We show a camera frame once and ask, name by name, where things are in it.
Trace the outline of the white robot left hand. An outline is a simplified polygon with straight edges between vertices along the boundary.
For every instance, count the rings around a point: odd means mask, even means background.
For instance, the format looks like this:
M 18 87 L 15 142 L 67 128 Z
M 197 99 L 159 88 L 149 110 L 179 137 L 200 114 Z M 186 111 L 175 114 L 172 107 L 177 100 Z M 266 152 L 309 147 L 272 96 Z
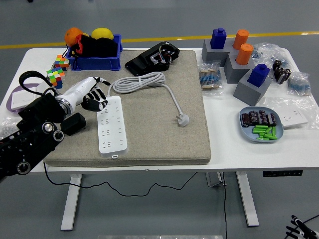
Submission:
M 64 94 L 57 96 L 55 99 L 67 116 L 73 114 L 79 104 L 86 110 L 99 112 L 107 105 L 108 101 L 102 90 L 97 86 L 98 83 L 110 85 L 103 78 L 88 77 L 74 84 Z

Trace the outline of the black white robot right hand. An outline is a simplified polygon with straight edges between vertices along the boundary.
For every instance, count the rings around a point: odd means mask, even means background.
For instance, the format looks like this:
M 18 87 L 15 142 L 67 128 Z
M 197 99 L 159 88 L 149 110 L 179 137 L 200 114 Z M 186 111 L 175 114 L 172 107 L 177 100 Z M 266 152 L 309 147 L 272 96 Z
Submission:
M 286 226 L 286 229 L 288 230 L 286 232 L 286 235 L 288 237 L 291 237 L 293 239 L 318 239 L 319 233 L 317 231 L 314 231 L 310 228 L 308 228 L 304 222 L 302 222 L 298 217 L 295 215 L 291 215 L 292 220 L 291 223 L 295 225 L 295 228 L 292 228 L 290 226 Z

